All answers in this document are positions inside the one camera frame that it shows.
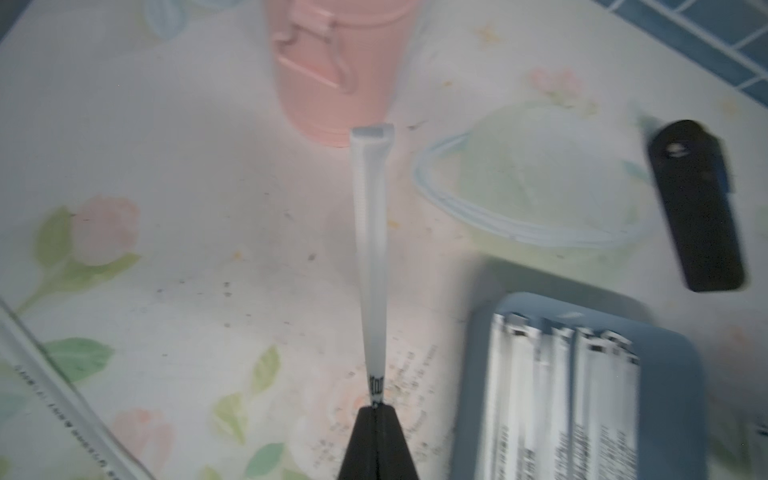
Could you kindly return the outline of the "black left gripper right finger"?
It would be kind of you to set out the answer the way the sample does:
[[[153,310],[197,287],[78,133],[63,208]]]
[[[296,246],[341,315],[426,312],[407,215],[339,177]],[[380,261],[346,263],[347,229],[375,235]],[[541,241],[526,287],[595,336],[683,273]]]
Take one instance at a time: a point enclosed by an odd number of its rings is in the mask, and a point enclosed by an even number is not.
[[[376,408],[376,478],[419,479],[396,411],[386,404]]]

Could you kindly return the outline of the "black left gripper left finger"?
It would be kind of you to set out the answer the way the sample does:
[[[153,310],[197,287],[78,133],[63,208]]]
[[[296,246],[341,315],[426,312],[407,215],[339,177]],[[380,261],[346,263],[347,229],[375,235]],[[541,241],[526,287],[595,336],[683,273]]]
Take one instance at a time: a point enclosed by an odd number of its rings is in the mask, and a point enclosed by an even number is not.
[[[358,411],[338,473],[338,480],[376,480],[378,478],[376,410],[374,406],[366,406]]]

